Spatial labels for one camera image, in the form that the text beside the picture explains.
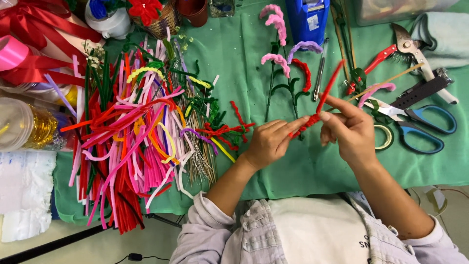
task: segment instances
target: wooden stick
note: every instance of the wooden stick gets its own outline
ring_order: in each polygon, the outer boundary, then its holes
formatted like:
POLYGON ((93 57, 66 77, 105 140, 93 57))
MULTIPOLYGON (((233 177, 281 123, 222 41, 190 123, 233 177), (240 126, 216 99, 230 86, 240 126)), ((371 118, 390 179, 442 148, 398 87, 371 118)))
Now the wooden stick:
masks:
POLYGON ((334 27, 335 27, 335 34, 337 35, 337 40, 339 41, 339 47, 340 47, 340 53, 342 54, 342 59, 344 60, 344 70, 345 70, 345 79, 347 82, 350 84, 350 75, 348 73, 348 66, 347 66, 347 58, 345 57, 345 51, 344 51, 344 42, 342 40, 342 36, 340 34, 340 28, 335 19, 337 18, 337 15, 335 13, 334 8, 331 8, 331 13, 332 13, 332 20, 334 21, 334 27))
POLYGON ((350 14, 348 13, 348 9, 347 9, 347 1, 346 0, 341 0, 341 2, 343 2, 342 10, 344 10, 344 15, 347 18, 348 37, 350 38, 350 50, 351 50, 351 53, 352 53, 353 68, 356 69, 355 50, 353 49, 352 29, 350 28, 350 18, 349 18, 350 14))
MULTIPOLYGON (((413 70, 415 70, 415 69, 417 69, 417 68, 422 67, 424 64, 425 64, 425 63, 421 62, 421 63, 415 65, 414 67, 409 68, 409 69, 407 69, 407 70, 405 70, 405 71, 399 73, 398 75, 396 75, 396 76, 394 76, 394 77, 392 77, 392 78, 387 79, 387 80, 384 81, 384 82, 381 82, 381 83, 379 83, 379 84, 373 84, 373 85, 370 86, 368 89, 366 89, 366 90, 364 90, 363 92, 361 92, 361 93, 359 93, 359 94, 353 96, 352 98, 348 99, 347 102, 350 102, 350 101, 352 101, 352 100, 354 100, 354 99, 357 99, 358 97, 364 95, 365 93, 371 92, 371 91, 374 89, 375 86, 380 86, 380 85, 383 85, 383 84, 385 84, 385 83, 388 83, 388 82, 390 82, 390 81, 392 81, 392 80, 394 80, 394 79, 396 79, 396 78, 401 77, 402 75, 404 75, 404 74, 406 74, 406 73, 409 73, 409 72, 411 72, 411 71, 413 71, 413 70)), ((335 109, 334 107, 333 107, 333 108, 330 108, 330 109, 326 110, 326 112, 330 112, 330 111, 332 111, 332 110, 334 110, 334 109, 335 109)))

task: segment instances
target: black watch strap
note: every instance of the black watch strap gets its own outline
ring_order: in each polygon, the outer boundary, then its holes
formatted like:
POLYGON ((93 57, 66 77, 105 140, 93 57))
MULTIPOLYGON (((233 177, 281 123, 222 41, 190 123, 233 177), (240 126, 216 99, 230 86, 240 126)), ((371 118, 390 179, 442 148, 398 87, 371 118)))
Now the black watch strap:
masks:
POLYGON ((391 106, 402 110, 407 109, 418 101, 448 87, 448 84, 450 84, 448 79, 441 76, 436 76, 428 82, 422 80, 399 96, 396 101, 391 103, 391 106))

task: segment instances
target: blue-handled scissors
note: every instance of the blue-handled scissors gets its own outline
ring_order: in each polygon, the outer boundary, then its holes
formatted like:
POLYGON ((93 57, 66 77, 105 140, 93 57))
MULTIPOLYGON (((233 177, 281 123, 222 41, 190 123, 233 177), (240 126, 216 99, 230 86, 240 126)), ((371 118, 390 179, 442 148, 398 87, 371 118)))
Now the blue-handled scissors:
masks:
MULTIPOLYGON (((401 142, 412 151, 420 153, 420 154, 438 153, 445 147, 445 144, 441 139, 416 127, 410 121, 407 122, 407 121, 400 119, 398 115, 407 116, 408 118, 410 118, 411 121, 424 124, 441 134, 446 134, 446 135, 453 134, 454 132, 456 132, 456 128, 458 127, 458 124, 454 116, 450 112, 436 105, 426 105, 424 107, 421 107, 415 110, 410 110, 410 109, 402 110, 399 108, 392 107, 386 104, 385 102, 380 101, 371 96, 369 97, 369 99, 376 100, 378 102, 378 105, 379 105, 378 112, 383 113, 389 116, 392 120, 396 121, 396 124, 399 127, 401 142), (428 109, 432 109, 433 111, 439 112, 442 116, 444 116, 444 118, 448 121, 450 128, 445 129, 445 128, 439 127, 433 124, 432 122, 428 121, 427 119, 425 119, 422 113, 428 109), (434 150, 420 150, 418 148, 411 146, 409 142, 407 141, 408 135, 410 133, 414 133, 418 137, 423 138, 427 140, 428 142, 433 143, 435 145, 435 149, 434 150)), ((365 102, 365 105, 368 107, 374 108, 373 105, 369 102, 365 102)))

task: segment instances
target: table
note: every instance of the table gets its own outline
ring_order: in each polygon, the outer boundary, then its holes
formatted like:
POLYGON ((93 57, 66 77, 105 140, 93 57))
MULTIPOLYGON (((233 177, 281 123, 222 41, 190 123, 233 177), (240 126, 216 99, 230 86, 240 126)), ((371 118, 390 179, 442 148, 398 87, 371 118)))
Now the table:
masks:
MULTIPOLYGON (((220 111, 226 110, 224 119, 229 125, 237 124, 234 111, 229 104, 234 100, 240 108, 245 122, 263 124, 265 106, 270 82, 271 66, 269 63, 261 65, 260 59, 270 52, 270 42, 275 40, 276 31, 273 26, 265 26, 265 19, 260 20, 258 14, 267 3, 277 3, 286 11, 285 3, 276 1, 244 0, 242 7, 237 8, 236 15, 231 18, 209 18, 207 24, 201 28, 188 27, 186 34, 193 37, 194 42, 189 43, 184 57, 189 71, 195 70, 195 60, 199 60, 200 78, 212 80, 217 74, 217 82, 213 96, 220 99, 220 111)), ((449 9, 451 12, 469 11, 469 2, 460 1, 449 9)), ((389 24, 379 24, 368 27, 358 27, 355 23, 354 11, 352 15, 352 34, 358 67, 365 68, 375 55, 390 46, 395 41, 393 30, 389 24)), ((411 30, 413 20, 397 22, 411 30)), ((332 74, 337 62, 341 59, 339 45, 329 14, 327 37, 331 38, 328 57, 325 63, 325 72, 322 85, 325 85, 332 74)), ((141 41, 142 32, 134 32, 132 39, 141 41)), ((112 54, 120 52, 123 41, 109 40, 106 49, 112 54)), ((320 54, 312 52, 297 52, 295 54, 303 62, 307 62, 312 73, 312 82, 315 83, 320 54)), ((408 64, 385 61, 381 63, 369 76, 368 84, 378 83, 390 78, 408 68, 408 64)), ((437 96, 427 98, 415 107, 426 104, 437 104, 448 109, 458 121, 458 131, 452 135, 437 135, 445 142, 445 149, 434 155, 419 155, 405 149, 396 142, 386 151, 378 153, 378 159, 389 170, 391 175, 402 187, 427 186, 433 184, 467 185, 469 178, 469 122, 467 112, 469 104, 465 101, 469 91, 466 83, 469 82, 469 67, 450 69, 449 74, 455 83, 448 90, 458 97, 458 105, 448 105, 437 96)), ((291 76, 299 77, 301 81, 296 89, 299 91, 303 85, 304 75, 295 66, 292 67, 291 76)), ((344 80, 341 71, 338 80, 344 80)), ((407 90, 421 77, 407 74, 394 81, 397 85, 395 92, 379 91, 375 97, 393 102, 403 91, 407 90)), ((275 84, 285 82, 277 77, 275 84)), ((345 87, 338 81, 331 95, 343 97, 345 87)), ((316 103, 309 97, 303 96, 298 102, 298 114, 309 115, 315 111, 316 103)), ((294 113, 291 106, 290 94, 282 89, 272 97, 270 119, 285 119, 292 121, 294 113)), ((357 181, 347 165, 340 157, 337 145, 321 147, 319 132, 321 125, 311 127, 305 133, 305 140, 294 140, 285 157, 277 163, 256 173, 247 184, 241 199, 270 198, 279 199, 291 196, 307 196, 309 194, 331 194, 344 191, 359 190, 357 181)), ((242 145, 242 152, 247 144, 242 145)), ((84 224, 87 217, 83 216, 83 206, 76 203, 76 189, 68 187, 71 170, 71 153, 58 153, 57 168, 54 172, 56 204, 60 217, 67 222, 84 224)), ((223 154, 217 157, 218 172, 221 174, 231 165, 230 160, 223 154)), ((185 188, 192 194, 200 190, 208 190, 206 182, 197 182, 192 187, 188 179, 184 178, 185 188)), ((151 212, 184 214, 192 205, 192 200, 173 185, 160 197, 155 198, 151 204, 151 212)))

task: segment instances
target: person's left hand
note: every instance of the person's left hand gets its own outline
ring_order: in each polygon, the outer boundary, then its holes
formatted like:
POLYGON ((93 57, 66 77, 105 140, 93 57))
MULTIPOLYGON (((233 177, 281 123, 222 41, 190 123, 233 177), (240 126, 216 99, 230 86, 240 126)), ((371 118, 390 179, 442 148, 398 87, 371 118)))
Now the person's left hand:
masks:
POLYGON ((256 171, 270 165, 285 155, 291 141, 288 134, 295 133, 309 118, 303 116, 290 123, 274 120, 255 128, 248 150, 241 155, 256 171))

